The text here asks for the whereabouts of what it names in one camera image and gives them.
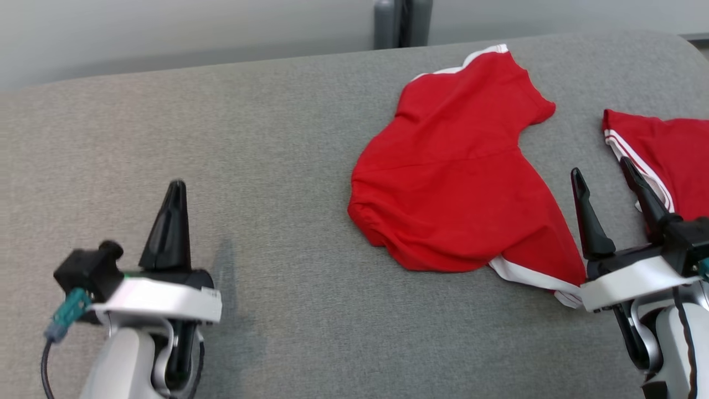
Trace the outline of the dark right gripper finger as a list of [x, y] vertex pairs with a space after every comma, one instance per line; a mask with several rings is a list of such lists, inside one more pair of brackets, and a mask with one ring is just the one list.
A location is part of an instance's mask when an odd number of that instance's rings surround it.
[[636, 169], [630, 157], [621, 157], [619, 164], [629, 189], [635, 193], [636, 200], [640, 205], [648, 231], [649, 243], [663, 244], [665, 241], [664, 229], [671, 222], [681, 221], [681, 216], [666, 209], [651, 185]]
[[614, 242], [605, 234], [597, 215], [590, 204], [590, 189], [578, 168], [571, 171], [574, 206], [585, 260], [600, 260], [616, 251]]

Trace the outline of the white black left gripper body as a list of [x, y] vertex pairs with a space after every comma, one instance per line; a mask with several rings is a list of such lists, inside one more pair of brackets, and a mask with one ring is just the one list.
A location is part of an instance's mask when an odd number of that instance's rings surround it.
[[198, 269], [126, 276], [106, 301], [93, 303], [91, 310], [98, 318], [116, 313], [219, 324], [223, 303], [210, 273]]

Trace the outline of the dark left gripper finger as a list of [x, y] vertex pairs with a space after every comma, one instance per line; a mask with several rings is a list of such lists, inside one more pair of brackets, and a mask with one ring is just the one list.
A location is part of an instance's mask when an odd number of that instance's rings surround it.
[[192, 270], [187, 185], [183, 180], [172, 180], [169, 184], [169, 267]]
[[142, 270], [157, 271], [168, 267], [165, 263], [165, 250], [169, 228], [171, 225], [172, 211], [172, 182], [167, 187], [161, 207], [145, 243], [138, 265]]

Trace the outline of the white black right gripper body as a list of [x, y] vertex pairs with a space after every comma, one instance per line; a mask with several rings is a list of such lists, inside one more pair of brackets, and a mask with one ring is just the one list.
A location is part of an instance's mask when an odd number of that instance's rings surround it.
[[693, 270], [686, 275], [677, 271], [664, 258], [661, 247], [646, 245], [588, 260], [587, 282], [580, 286], [580, 298], [586, 311], [605, 310], [702, 280]]

